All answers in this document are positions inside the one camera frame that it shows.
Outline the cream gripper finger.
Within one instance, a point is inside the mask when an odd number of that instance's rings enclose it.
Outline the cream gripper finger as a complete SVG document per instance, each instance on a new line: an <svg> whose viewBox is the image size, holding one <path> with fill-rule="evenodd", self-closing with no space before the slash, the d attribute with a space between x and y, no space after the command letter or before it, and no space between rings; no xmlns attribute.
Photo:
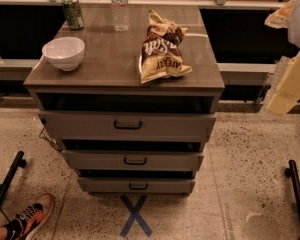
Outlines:
<svg viewBox="0 0 300 240"><path fill-rule="evenodd" d="M290 112L300 100L300 53L283 63L279 80L265 104L266 111L275 115Z"/></svg>
<svg viewBox="0 0 300 240"><path fill-rule="evenodd" d="M281 29L289 27L289 20L296 0L289 0L280 9L268 15L264 24L268 27Z"/></svg>

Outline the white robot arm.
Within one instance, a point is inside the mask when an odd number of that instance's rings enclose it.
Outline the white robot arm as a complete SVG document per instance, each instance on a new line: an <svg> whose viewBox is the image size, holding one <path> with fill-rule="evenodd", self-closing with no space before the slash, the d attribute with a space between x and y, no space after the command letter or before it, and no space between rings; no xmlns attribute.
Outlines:
<svg viewBox="0 0 300 240"><path fill-rule="evenodd" d="M299 48L293 58L282 56L264 101L264 110L275 115L290 112L300 100L300 0L290 0L270 14L265 25L288 30L288 41Z"/></svg>

